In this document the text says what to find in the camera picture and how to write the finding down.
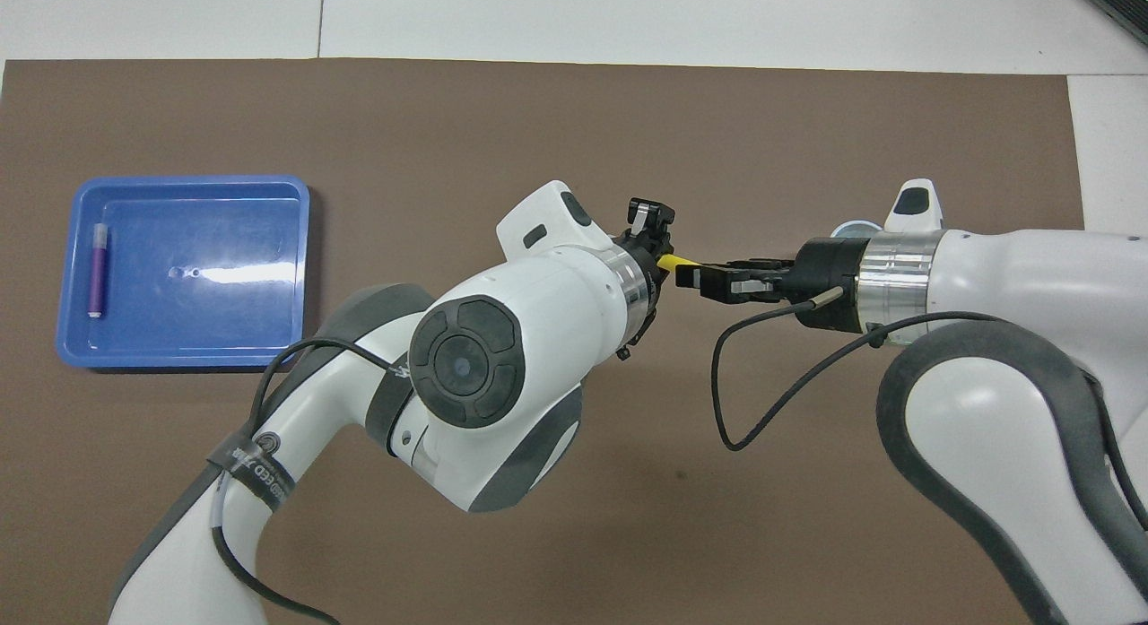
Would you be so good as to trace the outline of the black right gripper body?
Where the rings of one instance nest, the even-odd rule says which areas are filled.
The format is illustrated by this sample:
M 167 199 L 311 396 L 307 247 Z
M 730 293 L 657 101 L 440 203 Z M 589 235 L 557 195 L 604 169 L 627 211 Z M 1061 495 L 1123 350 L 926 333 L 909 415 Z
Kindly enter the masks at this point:
M 816 238 L 802 245 L 793 262 L 793 302 L 816 298 L 832 287 L 843 294 L 823 307 L 796 314 L 807 327 L 860 332 L 858 273 L 864 257 L 864 238 Z

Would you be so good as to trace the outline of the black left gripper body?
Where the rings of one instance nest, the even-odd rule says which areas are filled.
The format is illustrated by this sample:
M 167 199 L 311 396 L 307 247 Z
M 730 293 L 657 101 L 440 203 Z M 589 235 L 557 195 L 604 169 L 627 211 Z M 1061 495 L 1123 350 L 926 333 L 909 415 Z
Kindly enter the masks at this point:
M 665 268 L 657 265 L 657 261 L 669 255 L 674 248 L 670 242 L 670 233 L 623 233 L 619 237 L 619 246 L 631 255 L 642 270 L 645 293 L 647 293 L 642 310 L 642 323 L 634 331 L 627 327 L 626 346 L 633 346 L 633 344 L 639 344 L 642 335 L 656 321 L 657 300 L 660 298 L 660 291 L 664 290 L 665 278 L 669 273 Z

